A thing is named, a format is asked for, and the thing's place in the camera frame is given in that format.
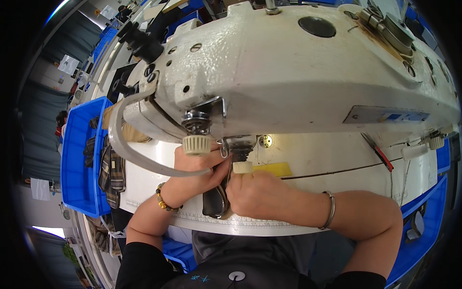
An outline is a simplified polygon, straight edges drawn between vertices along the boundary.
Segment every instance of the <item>black knob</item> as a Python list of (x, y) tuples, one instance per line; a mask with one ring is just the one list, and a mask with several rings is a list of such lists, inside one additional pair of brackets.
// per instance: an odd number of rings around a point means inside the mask
[(115, 93), (122, 93), (123, 95), (127, 95), (130, 93), (131, 87), (125, 86), (123, 84), (122, 80), (118, 79), (114, 82), (114, 85), (112, 86), (112, 91)]
[(164, 51), (164, 47), (155, 39), (153, 34), (138, 30), (138, 22), (127, 22), (117, 33), (119, 42), (127, 42), (133, 49), (133, 55), (140, 57), (147, 63), (154, 62)]

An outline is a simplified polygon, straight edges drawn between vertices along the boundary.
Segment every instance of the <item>beaded bracelet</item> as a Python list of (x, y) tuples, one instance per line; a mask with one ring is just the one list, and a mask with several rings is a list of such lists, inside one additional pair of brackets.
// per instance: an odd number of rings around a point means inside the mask
[(164, 202), (164, 200), (162, 199), (162, 197), (160, 196), (160, 188), (162, 188), (162, 186), (164, 185), (165, 183), (161, 183), (157, 186), (157, 189), (156, 189), (156, 194), (157, 194), (157, 201), (159, 202), (159, 206), (161, 209), (165, 209), (167, 211), (174, 211), (175, 213), (178, 212), (180, 209), (183, 208), (183, 205), (181, 205), (179, 208), (172, 208), (170, 206), (167, 206), (167, 204)]

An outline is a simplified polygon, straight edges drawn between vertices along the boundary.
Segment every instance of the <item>blue plastic bin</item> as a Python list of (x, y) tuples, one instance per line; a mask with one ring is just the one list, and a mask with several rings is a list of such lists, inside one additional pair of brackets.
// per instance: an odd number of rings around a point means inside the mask
[[(85, 215), (98, 218), (111, 212), (106, 194), (98, 186), (100, 153), (107, 134), (102, 129), (104, 109), (111, 106), (106, 97), (72, 108), (67, 117), (61, 157), (61, 191), (63, 203)], [(97, 129), (89, 122), (99, 116)], [(83, 151), (89, 138), (96, 136), (93, 168), (85, 167)]]
[(414, 199), (411, 203), (402, 206), (401, 211), (403, 218), (413, 213), (425, 201), (427, 207), (424, 215), (425, 229), (422, 236), (414, 242), (405, 243), (407, 230), (411, 229), (411, 222), (403, 228), (400, 249), (396, 257), (395, 264), (387, 280), (387, 287), (392, 285), (404, 274), (406, 274), (422, 257), (427, 254), (428, 250), (435, 244), (438, 238), (441, 221), (444, 213), (444, 203), (446, 202), (446, 188), (448, 185), (448, 176), (444, 175), (438, 183), (422, 196)]
[(445, 172), (451, 168), (451, 151), (449, 139), (444, 140), (444, 147), (436, 150), (438, 173)]
[(164, 256), (169, 260), (180, 263), (185, 273), (191, 272), (197, 268), (192, 244), (184, 244), (163, 236), (162, 248)]

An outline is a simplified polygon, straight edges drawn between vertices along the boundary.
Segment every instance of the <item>silver bangle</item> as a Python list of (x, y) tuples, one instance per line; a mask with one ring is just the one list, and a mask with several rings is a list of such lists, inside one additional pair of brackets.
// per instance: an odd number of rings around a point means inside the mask
[(322, 194), (329, 194), (329, 199), (330, 199), (330, 216), (327, 219), (326, 224), (322, 228), (318, 228), (320, 230), (325, 230), (330, 226), (330, 223), (332, 222), (332, 219), (334, 217), (335, 213), (335, 196), (330, 192), (330, 191), (324, 191)]

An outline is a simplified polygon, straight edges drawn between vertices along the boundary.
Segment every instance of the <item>tan fabric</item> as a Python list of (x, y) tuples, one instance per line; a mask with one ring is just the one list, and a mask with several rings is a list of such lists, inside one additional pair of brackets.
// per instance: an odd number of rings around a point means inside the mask
[[(103, 129), (108, 129), (109, 119), (111, 118), (112, 110), (116, 105), (119, 105), (120, 102), (106, 108), (103, 112)], [(142, 132), (135, 129), (133, 126), (127, 122), (122, 124), (122, 135), (127, 142), (149, 142), (152, 138), (143, 134)]]

